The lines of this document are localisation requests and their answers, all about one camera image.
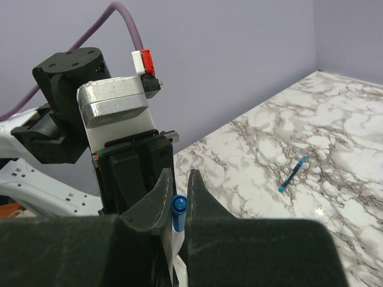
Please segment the white pen blue tip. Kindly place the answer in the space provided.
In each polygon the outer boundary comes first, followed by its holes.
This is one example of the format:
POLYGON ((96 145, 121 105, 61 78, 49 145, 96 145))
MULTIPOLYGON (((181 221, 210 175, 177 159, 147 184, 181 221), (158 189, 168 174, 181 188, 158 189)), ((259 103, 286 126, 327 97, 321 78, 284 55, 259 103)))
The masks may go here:
POLYGON ((181 258, 180 250, 184 243, 185 232, 177 232, 171 224, 171 256, 168 267, 173 286, 188 287, 188 274, 186 261, 181 258))

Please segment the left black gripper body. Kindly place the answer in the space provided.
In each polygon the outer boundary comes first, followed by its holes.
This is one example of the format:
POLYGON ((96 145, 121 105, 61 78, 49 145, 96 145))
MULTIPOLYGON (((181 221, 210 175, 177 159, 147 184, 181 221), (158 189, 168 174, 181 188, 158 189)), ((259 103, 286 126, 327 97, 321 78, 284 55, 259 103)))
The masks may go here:
POLYGON ((108 141, 92 153, 102 213, 122 214, 146 196, 163 169, 174 170, 174 131, 149 130, 108 141))

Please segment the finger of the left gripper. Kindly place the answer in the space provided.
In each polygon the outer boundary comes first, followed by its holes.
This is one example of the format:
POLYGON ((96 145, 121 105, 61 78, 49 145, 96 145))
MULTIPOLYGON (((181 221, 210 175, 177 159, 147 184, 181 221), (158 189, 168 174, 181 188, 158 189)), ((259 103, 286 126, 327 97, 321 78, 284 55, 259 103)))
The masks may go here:
POLYGON ((129 232, 135 235, 169 234, 173 189, 172 170, 163 169, 154 188, 120 216, 129 232))
POLYGON ((187 184, 187 220, 238 220, 208 191, 197 169, 191 170, 187 184))

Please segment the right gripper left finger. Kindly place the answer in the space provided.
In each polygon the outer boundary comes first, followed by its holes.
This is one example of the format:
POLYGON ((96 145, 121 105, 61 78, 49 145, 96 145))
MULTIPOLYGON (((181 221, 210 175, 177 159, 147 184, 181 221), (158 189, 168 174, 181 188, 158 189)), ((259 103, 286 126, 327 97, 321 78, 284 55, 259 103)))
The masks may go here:
POLYGON ((1 221, 1 286, 161 286, 148 225, 122 216, 1 221))

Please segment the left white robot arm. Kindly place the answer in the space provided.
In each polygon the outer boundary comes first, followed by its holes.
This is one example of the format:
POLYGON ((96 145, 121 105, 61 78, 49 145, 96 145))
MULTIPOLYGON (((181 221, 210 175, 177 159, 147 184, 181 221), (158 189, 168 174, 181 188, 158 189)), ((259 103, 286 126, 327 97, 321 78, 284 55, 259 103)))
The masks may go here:
POLYGON ((178 135, 158 131, 149 110, 161 83, 148 49, 132 57, 131 77, 112 77, 94 47, 56 53, 34 67, 47 103, 7 120, 14 149, 2 156, 13 167, 24 155, 41 164, 74 164, 91 152, 101 206, 51 183, 46 211, 64 224, 102 229, 122 218, 135 231, 152 232, 169 213, 189 229, 191 199, 182 199, 181 209, 175 205, 171 155, 178 135))

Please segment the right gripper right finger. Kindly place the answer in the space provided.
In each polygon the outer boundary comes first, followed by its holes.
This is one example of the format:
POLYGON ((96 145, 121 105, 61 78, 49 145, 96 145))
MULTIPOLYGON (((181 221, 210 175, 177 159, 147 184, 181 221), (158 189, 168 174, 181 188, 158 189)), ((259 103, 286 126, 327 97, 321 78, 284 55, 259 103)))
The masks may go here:
POLYGON ((305 219, 189 219, 189 286, 348 286, 327 228, 305 219))

